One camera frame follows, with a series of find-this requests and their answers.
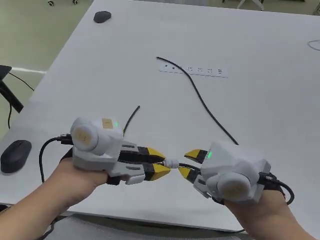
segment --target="floor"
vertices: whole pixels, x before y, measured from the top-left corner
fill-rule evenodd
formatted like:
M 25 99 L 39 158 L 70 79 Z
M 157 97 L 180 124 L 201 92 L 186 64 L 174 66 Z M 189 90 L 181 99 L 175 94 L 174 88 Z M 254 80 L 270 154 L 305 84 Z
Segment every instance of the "floor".
M 238 0 L 150 0 L 170 3 L 236 8 Z M 266 11 L 311 15 L 320 0 L 265 0 Z M 0 0 L 0 64 L 14 67 L 12 71 L 36 88 L 45 72 L 91 4 L 91 0 L 54 0 L 51 7 L 46 0 Z M 243 9 L 258 10 L 247 0 Z M 5 83 L 25 105 L 32 91 L 23 83 L 7 76 Z M 9 105 L 0 97 L 0 139 L 7 132 Z M 11 122 L 17 113 L 13 111 Z

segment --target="computer mouse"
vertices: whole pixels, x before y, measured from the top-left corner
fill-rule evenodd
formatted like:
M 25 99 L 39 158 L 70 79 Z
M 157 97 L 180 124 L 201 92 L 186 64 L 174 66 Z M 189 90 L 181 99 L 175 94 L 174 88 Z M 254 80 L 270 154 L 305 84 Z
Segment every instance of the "computer mouse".
M 17 140 L 11 143 L 0 157 L 1 171 L 12 174 L 22 169 L 30 151 L 31 143 L 27 140 Z
M 111 13 L 108 11 L 97 11 L 94 15 L 93 21 L 97 24 L 102 24 L 111 18 Z

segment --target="black wire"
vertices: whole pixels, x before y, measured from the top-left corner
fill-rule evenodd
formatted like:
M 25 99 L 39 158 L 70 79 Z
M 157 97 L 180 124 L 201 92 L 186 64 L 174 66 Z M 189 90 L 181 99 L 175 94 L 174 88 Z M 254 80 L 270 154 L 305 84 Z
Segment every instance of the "black wire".
M 133 113 L 132 113 L 131 116 L 129 117 L 128 121 L 126 122 L 126 124 L 125 124 L 125 126 L 124 126 L 124 129 L 123 129 L 123 135 L 125 135 L 126 130 L 127 130 L 128 126 L 129 126 L 129 123 L 131 122 L 132 118 L 136 115 L 136 113 L 137 113 L 137 111 L 139 110 L 139 108 L 140 108 L 140 105 L 138 105 L 138 106 L 136 107 L 136 109 L 133 111 Z
M 198 95 L 198 98 L 200 99 L 204 109 L 206 110 L 206 112 L 210 115 L 210 117 L 215 121 L 215 123 L 222 129 L 222 131 L 232 140 L 232 142 L 235 144 L 235 145 L 239 145 L 239 143 L 237 142 L 237 140 L 224 128 L 224 126 L 222 126 L 222 124 L 216 119 L 216 117 L 211 113 L 211 111 L 208 109 L 207 105 L 205 104 L 204 100 L 202 99 L 194 81 L 192 80 L 191 76 L 182 68 L 180 67 L 179 65 L 175 64 L 174 62 L 172 61 L 169 61 L 165 58 L 162 58 L 162 57 L 159 57 L 157 56 L 156 59 L 159 59 L 159 60 L 162 60 L 164 62 L 167 62 L 169 64 L 172 64 L 173 66 L 177 67 L 178 69 L 180 69 L 190 80 L 196 94 Z
M 41 149 L 40 149 L 40 152 L 39 152 L 39 168 L 40 168 L 41 182 L 42 182 L 42 183 L 45 182 L 44 167 L 43 167 L 43 164 L 42 164 L 42 157 L 43 157 L 45 148 L 46 148 L 46 146 L 47 146 L 49 143 L 52 143 L 52 142 L 54 142 L 54 141 L 58 141 L 58 140 L 60 140 L 60 139 L 61 139 L 61 137 L 59 137 L 59 136 L 50 138 L 48 141 L 46 141 L 46 142 L 42 145 L 42 147 L 41 147 Z
M 50 224 L 50 229 L 49 231 L 46 231 L 45 234 L 43 234 L 41 237 L 37 238 L 36 240 L 44 240 L 50 233 L 52 233 L 55 230 L 55 224 L 56 220 L 53 220 L 52 223 Z
M 19 79 L 21 82 L 23 82 L 25 85 L 27 85 L 32 91 L 34 91 L 34 89 L 33 89 L 26 81 L 22 80 L 20 77 L 14 75 L 14 74 L 11 73 L 11 72 L 9 72 L 9 74 L 10 74 L 11 76 L 14 76 L 16 79 Z
M 271 181 L 274 182 L 275 184 L 280 185 L 281 187 L 283 187 L 284 189 L 286 189 L 286 190 L 289 192 L 290 198 L 289 198 L 289 200 L 286 202 L 286 204 L 287 204 L 287 205 L 290 205 L 290 204 L 294 201 L 294 199 L 295 199 L 295 193 L 294 193 L 294 191 L 292 191 L 292 189 L 291 189 L 287 184 L 285 184 L 285 183 L 282 182 L 282 181 L 279 181 L 279 180 L 271 180 Z
M 8 115 L 8 128 L 10 129 L 11 126 L 10 126 L 10 120 L 11 120 L 11 115 L 12 115 L 12 103 L 11 103 L 11 100 L 10 100 L 10 96 L 9 94 L 7 94 L 4 90 L 0 89 L 1 90 L 1 93 L 6 95 L 7 97 L 7 101 L 9 103 L 9 115 Z

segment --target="white cable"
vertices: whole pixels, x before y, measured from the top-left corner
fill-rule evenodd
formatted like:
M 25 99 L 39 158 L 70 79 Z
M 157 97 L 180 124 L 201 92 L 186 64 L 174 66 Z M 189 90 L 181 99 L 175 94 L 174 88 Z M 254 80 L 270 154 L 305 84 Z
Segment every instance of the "white cable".
M 320 44 L 320 40 L 308 41 L 308 43 L 307 43 L 310 48 L 312 48 L 312 49 L 314 49 L 314 50 L 317 50 L 317 51 L 320 51 L 320 48 L 316 48 L 316 47 L 314 47 L 314 46 L 311 46 L 311 45 L 310 45 L 311 43 L 319 43 L 319 44 Z
M 163 161 L 163 165 L 170 169 L 177 169 L 179 167 L 179 161 L 177 159 L 166 158 Z

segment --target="electrical outlet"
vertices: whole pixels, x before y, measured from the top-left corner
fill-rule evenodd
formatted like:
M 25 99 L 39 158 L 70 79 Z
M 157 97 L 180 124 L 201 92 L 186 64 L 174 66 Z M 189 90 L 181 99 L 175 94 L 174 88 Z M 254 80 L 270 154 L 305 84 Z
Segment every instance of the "electrical outlet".
M 196 67 L 190 64 L 182 65 L 181 67 L 190 75 L 202 75 L 202 76 L 221 77 L 221 78 L 229 77 L 227 71 L 222 68 L 198 67 L 198 66 Z M 183 72 L 179 68 L 166 62 L 159 63 L 159 71 L 166 72 L 166 73 L 183 74 Z

